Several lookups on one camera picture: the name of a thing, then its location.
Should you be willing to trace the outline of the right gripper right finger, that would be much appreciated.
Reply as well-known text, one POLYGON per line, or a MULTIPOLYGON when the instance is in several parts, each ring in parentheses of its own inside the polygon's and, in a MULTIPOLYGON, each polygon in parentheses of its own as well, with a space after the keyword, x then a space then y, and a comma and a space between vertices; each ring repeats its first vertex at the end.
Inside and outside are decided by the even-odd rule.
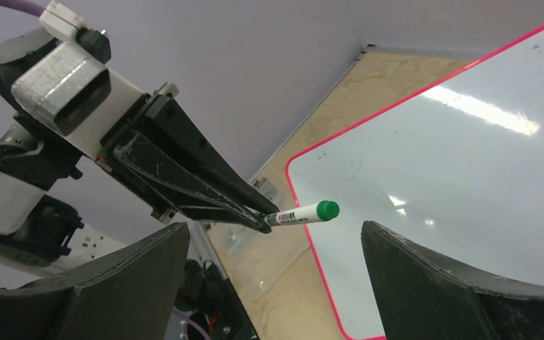
POLYGON ((387 339, 544 339, 544 286, 483 271, 373 221, 361 244, 387 339))

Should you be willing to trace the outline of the red-framed whiteboard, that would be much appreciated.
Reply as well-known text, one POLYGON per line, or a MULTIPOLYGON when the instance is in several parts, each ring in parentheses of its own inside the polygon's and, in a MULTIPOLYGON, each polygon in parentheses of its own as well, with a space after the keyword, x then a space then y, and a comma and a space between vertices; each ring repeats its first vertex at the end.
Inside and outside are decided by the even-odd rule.
POLYGON ((544 25, 290 158, 341 333, 381 339, 361 228, 374 220, 491 273, 544 285, 544 25))

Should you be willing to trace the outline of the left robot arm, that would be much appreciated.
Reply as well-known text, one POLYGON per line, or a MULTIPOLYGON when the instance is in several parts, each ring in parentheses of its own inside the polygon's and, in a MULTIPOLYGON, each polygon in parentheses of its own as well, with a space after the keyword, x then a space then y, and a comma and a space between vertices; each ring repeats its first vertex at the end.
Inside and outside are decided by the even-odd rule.
POLYGON ((0 44, 0 96, 14 110, 0 138, 0 263, 50 275, 123 247, 49 195, 58 180, 81 178, 81 158, 163 225, 182 214, 269 233, 261 218, 277 206, 208 142, 176 87, 144 92, 110 58, 106 34, 89 28, 68 41, 38 28, 0 44))

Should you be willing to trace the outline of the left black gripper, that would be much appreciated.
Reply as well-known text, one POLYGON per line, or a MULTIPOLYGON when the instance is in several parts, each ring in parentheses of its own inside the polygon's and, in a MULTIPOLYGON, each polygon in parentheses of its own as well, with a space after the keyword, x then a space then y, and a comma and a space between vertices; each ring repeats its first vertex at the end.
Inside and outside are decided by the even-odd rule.
POLYGON ((271 232, 261 213, 279 208, 250 186, 180 107, 174 84, 144 94, 101 138, 102 168, 152 209, 160 222, 193 220, 271 232))

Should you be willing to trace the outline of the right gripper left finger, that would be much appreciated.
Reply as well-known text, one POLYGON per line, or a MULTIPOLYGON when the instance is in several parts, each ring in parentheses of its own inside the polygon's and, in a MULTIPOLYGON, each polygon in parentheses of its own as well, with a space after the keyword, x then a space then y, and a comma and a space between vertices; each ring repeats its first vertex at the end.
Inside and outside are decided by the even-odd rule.
POLYGON ((0 339, 163 339, 190 233, 175 222, 76 268, 0 289, 0 339))

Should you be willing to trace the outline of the green white marker pen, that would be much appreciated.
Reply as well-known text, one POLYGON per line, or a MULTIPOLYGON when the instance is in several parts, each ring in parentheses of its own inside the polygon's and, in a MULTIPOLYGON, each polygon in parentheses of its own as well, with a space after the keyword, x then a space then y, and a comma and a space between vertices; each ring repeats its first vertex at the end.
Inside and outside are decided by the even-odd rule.
POLYGON ((327 222, 339 216, 339 204, 332 200, 262 215, 260 219, 270 227, 327 222))

